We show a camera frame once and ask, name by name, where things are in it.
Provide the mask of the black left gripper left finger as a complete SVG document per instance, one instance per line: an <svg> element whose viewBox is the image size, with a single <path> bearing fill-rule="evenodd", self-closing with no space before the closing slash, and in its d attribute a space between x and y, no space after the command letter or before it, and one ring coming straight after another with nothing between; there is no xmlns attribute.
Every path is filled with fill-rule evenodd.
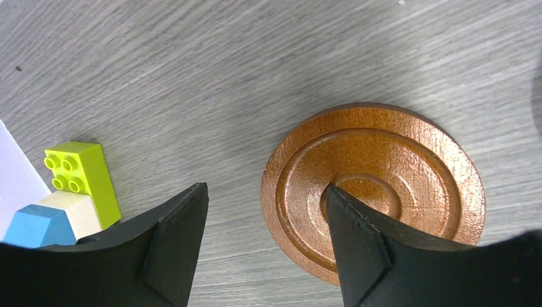
<svg viewBox="0 0 542 307"><path fill-rule="evenodd" d="M74 245L1 244L1 305L186 306L208 203L198 182Z"/></svg>

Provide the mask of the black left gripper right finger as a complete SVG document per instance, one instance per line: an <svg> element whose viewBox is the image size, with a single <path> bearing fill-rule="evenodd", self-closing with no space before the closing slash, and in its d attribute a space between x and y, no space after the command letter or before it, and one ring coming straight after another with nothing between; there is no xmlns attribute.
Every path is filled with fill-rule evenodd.
<svg viewBox="0 0 542 307"><path fill-rule="evenodd" d="M540 306L541 231L476 247L397 221L342 189L327 216L345 306Z"/></svg>

